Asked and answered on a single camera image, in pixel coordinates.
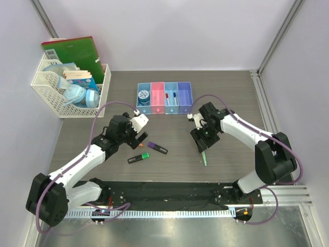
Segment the teal plastic bin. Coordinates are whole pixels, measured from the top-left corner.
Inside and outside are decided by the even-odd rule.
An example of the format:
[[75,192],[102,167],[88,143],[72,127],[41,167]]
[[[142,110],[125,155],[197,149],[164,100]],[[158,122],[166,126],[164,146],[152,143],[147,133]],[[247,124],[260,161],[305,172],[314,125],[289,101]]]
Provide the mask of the teal plastic bin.
[[[173,92],[176,92],[177,104],[175,105]],[[170,106],[167,105],[165,93],[169,94]],[[165,82],[164,83],[164,100],[165,100],[165,113],[166,114],[178,114],[179,101],[178,101],[178,86],[177,82]]]

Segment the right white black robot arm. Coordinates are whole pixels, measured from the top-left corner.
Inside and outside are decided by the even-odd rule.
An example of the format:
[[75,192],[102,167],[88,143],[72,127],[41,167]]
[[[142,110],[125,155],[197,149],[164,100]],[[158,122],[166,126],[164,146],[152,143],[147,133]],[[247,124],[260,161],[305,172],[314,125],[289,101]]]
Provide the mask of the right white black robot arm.
[[232,184],[232,198],[238,203],[246,202],[257,189],[272,185],[297,169],[289,139],[282,132],[263,131],[228,108],[216,109],[211,102],[202,105],[199,113],[189,113],[187,118],[195,123],[190,134],[199,153],[217,143],[220,133],[235,137],[254,152],[254,170]]

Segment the pink plastic bin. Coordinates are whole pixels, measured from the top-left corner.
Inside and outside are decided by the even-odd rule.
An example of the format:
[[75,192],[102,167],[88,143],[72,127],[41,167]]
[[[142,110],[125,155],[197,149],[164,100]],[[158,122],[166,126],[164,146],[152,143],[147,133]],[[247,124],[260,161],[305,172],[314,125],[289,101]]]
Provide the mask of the pink plastic bin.
[[151,110],[152,114],[165,113],[165,85],[164,82],[151,83]]

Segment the purple plastic bin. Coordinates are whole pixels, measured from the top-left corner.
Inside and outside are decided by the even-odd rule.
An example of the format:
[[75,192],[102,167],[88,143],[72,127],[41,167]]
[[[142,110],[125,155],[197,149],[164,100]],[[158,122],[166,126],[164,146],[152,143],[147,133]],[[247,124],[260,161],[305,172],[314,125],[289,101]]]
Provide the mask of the purple plastic bin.
[[190,82],[178,82],[179,114],[188,114],[193,104],[192,88]]

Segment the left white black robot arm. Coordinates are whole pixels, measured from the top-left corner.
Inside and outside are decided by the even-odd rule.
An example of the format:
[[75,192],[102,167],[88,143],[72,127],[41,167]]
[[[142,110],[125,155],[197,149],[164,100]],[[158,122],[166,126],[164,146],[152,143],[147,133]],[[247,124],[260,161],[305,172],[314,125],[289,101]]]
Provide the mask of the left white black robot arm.
[[81,186],[76,184],[114,155],[122,144],[136,149],[148,135],[142,131],[148,121],[144,114],[134,117],[128,113],[115,115],[105,132],[94,137],[77,157],[49,175],[36,175],[26,203],[26,209],[35,215],[36,222],[43,221],[54,227],[70,209],[93,201],[98,205],[106,204],[109,192],[101,180],[91,179]]

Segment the red cap whiteboard marker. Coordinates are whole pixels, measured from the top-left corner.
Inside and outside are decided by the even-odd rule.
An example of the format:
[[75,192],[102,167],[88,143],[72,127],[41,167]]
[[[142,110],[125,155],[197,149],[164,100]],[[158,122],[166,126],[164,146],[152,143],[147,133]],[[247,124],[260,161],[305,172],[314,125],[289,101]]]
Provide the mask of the red cap whiteboard marker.
[[166,96],[167,105],[170,106],[169,94],[165,93],[165,96]]

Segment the blue cap whiteboard marker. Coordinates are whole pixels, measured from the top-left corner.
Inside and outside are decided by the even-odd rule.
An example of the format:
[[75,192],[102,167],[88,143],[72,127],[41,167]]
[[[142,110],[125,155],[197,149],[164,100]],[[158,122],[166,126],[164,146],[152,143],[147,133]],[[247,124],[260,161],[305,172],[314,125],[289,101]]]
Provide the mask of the blue cap whiteboard marker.
[[176,92],[173,92],[173,98],[174,98],[175,105],[178,105],[178,104],[177,104]]

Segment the blue round jar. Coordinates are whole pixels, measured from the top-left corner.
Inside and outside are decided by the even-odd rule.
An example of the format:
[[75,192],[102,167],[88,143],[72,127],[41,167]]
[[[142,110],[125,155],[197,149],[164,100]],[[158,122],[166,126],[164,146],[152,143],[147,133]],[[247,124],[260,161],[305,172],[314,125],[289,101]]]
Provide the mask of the blue round jar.
[[137,95],[138,103],[140,105],[150,105],[150,92],[148,90],[140,90]]

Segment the light blue plastic bin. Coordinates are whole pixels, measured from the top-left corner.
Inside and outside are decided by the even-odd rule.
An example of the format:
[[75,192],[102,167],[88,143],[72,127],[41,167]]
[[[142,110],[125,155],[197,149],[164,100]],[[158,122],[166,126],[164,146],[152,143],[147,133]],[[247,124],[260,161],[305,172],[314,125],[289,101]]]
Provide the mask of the light blue plastic bin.
[[[151,96],[151,83],[139,83],[137,86],[137,95],[140,90],[148,90],[150,92]],[[150,99],[150,105],[140,105],[138,103],[138,99],[136,100],[136,108],[139,110],[141,114],[152,114],[151,110],[151,99]]]

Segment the light green pen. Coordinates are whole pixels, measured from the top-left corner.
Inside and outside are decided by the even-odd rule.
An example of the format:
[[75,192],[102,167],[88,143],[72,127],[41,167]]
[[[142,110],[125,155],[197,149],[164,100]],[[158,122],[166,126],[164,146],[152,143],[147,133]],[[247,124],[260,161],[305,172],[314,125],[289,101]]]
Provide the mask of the light green pen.
[[206,158],[205,151],[202,152],[202,158],[203,158],[204,166],[207,167],[207,158]]

